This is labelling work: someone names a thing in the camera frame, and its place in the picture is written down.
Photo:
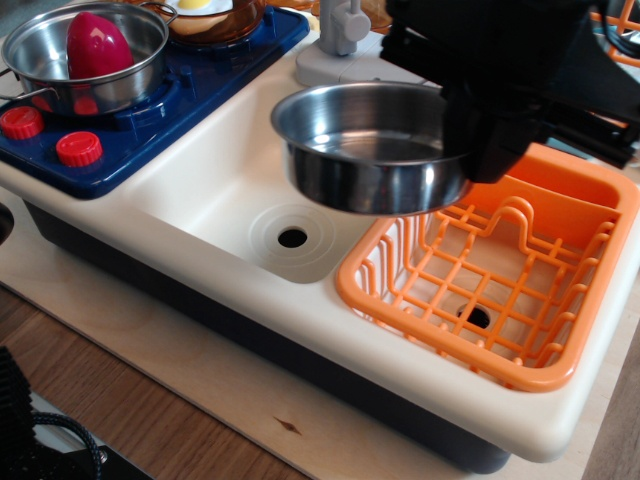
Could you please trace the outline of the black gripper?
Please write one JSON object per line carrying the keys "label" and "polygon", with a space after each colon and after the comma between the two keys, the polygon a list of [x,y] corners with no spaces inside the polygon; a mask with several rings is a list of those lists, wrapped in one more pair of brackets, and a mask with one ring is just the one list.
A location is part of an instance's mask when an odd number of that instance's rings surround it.
{"label": "black gripper", "polygon": [[382,57],[438,84],[443,153],[495,183],[558,139],[617,167],[639,144],[639,83],[598,44],[605,1],[390,1]]}

